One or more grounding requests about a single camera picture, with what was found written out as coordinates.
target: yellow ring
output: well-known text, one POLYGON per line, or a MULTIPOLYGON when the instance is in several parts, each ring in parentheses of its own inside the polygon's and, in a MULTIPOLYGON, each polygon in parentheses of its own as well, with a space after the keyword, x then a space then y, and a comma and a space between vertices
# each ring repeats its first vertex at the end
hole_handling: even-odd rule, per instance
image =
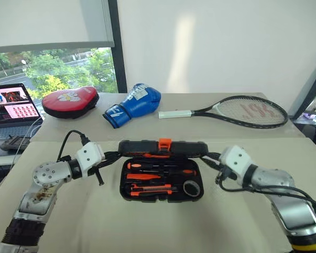
POLYGON ((316 250, 316 244, 311 244, 311 245, 291 245, 291 247, 295 250, 300 250, 300 251, 314 251, 316 250))

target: racket strings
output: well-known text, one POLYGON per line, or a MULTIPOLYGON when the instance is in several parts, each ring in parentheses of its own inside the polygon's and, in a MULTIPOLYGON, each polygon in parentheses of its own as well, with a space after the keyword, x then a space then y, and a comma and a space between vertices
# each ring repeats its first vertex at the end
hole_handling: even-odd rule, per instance
POLYGON ((276 105, 256 99, 226 100, 213 108, 222 116, 252 124, 280 124, 286 118, 276 105))

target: orange tool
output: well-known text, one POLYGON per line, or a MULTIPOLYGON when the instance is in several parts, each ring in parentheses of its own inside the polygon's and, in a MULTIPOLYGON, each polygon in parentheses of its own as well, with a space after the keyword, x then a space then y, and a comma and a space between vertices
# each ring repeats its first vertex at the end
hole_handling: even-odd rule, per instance
MULTIPOLYGON (((138 169, 140 172, 150 172, 148 170, 142 170, 142 169, 152 169, 157 167, 177 167, 177 165, 152 165, 152 164, 140 164, 140 163, 128 163, 127 168, 128 169, 138 169)), ((195 170, 170 170, 170 171, 164 171, 165 173, 168 173, 169 175, 184 175, 184 176, 196 176, 195 170)))
POLYGON ((167 193, 171 195, 173 192, 177 192, 177 187, 172 187, 170 184, 163 184, 161 186, 137 186, 133 183, 131 185, 130 196, 139 196, 141 193, 167 193))
POLYGON ((162 178, 159 175, 154 174, 133 174, 129 173, 126 175, 126 179, 139 179, 139 180, 151 180, 151 179, 157 179, 162 178))

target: laptop screen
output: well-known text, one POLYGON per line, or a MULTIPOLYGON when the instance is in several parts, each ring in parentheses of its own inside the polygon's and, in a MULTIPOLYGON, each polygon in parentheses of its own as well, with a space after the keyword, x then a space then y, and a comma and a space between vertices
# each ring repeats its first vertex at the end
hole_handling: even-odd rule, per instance
POLYGON ((39 117, 23 84, 0 85, 0 124, 35 121, 39 117))

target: boxing glove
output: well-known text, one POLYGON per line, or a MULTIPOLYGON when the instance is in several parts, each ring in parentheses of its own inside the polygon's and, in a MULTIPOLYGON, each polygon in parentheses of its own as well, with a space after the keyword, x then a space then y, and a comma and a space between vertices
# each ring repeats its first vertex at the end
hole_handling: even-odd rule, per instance
POLYGON ((138 83, 133 86, 123 102, 107 109, 103 117, 110 122, 113 128, 120 128, 131 118, 154 112, 159 105, 160 98, 159 91, 143 83, 138 83))

